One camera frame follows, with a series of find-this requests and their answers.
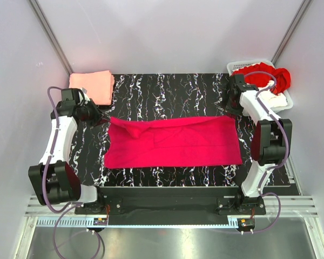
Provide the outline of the magenta pink t shirt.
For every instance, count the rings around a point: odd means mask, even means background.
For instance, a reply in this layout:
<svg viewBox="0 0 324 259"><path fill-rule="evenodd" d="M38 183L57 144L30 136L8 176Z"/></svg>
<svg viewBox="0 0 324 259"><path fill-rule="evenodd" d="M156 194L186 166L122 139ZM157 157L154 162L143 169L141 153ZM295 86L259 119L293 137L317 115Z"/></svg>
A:
<svg viewBox="0 0 324 259"><path fill-rule="evenodd" d="M242 163L235 120L227 116L154 121L111 118L108 169Z"/></svg>

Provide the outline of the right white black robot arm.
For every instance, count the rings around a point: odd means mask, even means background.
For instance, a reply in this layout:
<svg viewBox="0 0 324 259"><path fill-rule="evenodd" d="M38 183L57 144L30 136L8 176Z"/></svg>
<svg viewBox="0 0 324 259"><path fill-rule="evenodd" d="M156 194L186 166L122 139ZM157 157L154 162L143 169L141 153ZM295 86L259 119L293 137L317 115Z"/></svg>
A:
<svg viewBox="0 0 324 259"><path fill-rule="evenodd" d="M226 111L232 115L248 115L255 124L251 142L253 159L246 179L229 205L229 210L250 214L264 209L263 188L271 173L286 163L290 153L293 124L280 118L261 98L264 91L245 82L244 74L232 74L227 85Z"/></svg>

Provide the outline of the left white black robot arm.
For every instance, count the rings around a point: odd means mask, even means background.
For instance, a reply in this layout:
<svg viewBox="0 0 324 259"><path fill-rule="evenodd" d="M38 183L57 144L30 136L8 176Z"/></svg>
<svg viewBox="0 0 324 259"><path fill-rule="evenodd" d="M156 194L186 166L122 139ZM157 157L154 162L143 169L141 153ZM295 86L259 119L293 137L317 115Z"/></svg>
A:
<svg viewBox="0 0 324 259"><path fill-rule="evenodd" d="M39 203L53 213L62 213L67 206L82 207L95 214L106 206L99 187L81 184L69 165L74 134L80 122L99 126L107 120L85 89L61 89L61 100L52 105L51 133L39 163L30 166L28 177Z"/></svg>

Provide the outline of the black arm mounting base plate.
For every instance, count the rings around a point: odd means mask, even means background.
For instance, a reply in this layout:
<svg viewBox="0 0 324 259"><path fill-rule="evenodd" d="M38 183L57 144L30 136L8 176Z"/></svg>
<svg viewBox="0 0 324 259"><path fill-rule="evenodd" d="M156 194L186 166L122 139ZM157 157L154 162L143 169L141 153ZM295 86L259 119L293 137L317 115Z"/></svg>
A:
<svg viewBox="0 0 324 259"><path fill-rule="evenodd" d="M209 212L220 215L266 215L266 208L263 201L253 206L236 208L231 196L203 196L203 197L105 197L104 205L96 209L85 206L76 210L76 214L99 215L109 209L110 215L124 215L131 212Z"/></svg>

